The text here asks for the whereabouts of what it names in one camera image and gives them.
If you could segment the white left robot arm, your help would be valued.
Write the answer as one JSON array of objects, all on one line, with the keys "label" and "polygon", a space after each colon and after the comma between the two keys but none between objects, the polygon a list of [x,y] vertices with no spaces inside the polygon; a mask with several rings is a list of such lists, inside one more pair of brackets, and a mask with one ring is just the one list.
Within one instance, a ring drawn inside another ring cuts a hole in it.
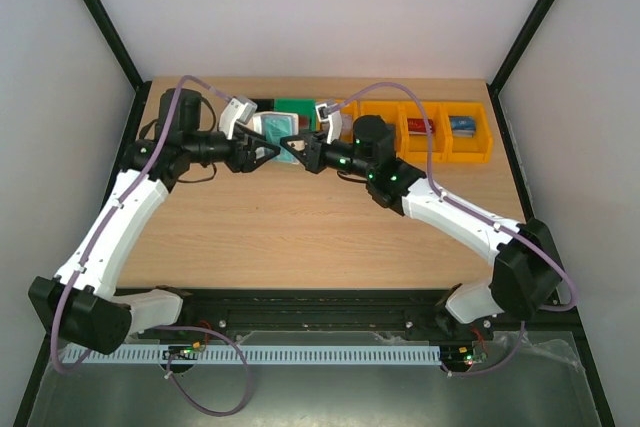
[{"label": "white left robot arm", "polygon": [[158,117],[127,148],[108,201],[71,257],[28,292],[52,342],[65,340],[102,354],[131,334],[174,324],[184,296],[169,287],[119,296],[121,271],[145,225],[194,164],[224,164],[250,173],[277,156],[279,147],[248,127],[254,101],[232,97],[210,129],[200,127],[202,95],[169,89]]}]

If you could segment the beige leather card holder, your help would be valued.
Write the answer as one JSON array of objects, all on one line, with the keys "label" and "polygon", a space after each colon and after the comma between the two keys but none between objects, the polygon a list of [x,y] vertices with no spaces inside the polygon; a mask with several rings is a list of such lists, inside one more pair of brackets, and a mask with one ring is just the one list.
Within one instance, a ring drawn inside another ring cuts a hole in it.
[{"label": "beige leather card holder", "polygon": [[[280,139],[284,136],[296,135],[299,133],[298,116],[283,112],[259,112],[252,118],[252,127],[255,132],[265,136],[268,142],[280,146]],[[293,158],[283,152],[274,159],[281,163],[292,163]]]}]

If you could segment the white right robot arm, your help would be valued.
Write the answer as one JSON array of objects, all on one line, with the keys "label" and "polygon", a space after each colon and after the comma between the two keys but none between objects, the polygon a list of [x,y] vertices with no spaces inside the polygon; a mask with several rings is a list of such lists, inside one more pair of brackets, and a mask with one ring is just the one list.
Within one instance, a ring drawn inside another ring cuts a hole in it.
[{"label": "white right robot arm", "polygon": [[492,267],[487,279],[448,294],[436,314],[443,336],[458,338],[484,317],[505,313],[528,321],[539,310],[553,309],[550,298],[566,275],[548,227],[535,218],[520,223],[500,217],[447,192],[397,156],[395,130],[381,117],[358,118],[352,142],[305,132],[280,144],[308,172],[331,168],[363,178],[378,205],[437,228]]}]

